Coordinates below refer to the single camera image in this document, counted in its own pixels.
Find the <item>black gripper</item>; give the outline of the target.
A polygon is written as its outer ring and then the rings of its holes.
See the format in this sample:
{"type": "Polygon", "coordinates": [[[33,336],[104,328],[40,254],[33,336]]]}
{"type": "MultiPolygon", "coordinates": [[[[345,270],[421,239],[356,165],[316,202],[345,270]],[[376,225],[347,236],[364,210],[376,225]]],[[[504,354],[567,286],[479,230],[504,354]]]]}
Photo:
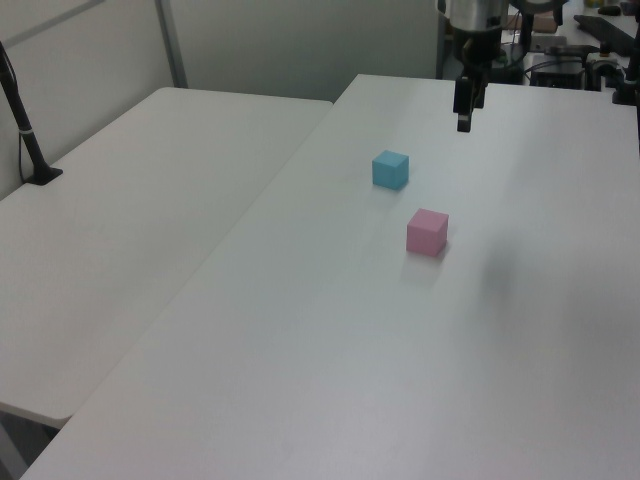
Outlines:
{"type": "Polygon", "coordinates": [[[455,81],[453,112],[457,131],[469,133],[472,110],[484,107],[487,79],[500,53],[501,28],[468,31],[453,27],[452,32],[453,56],[462,65],[455,81]]]}

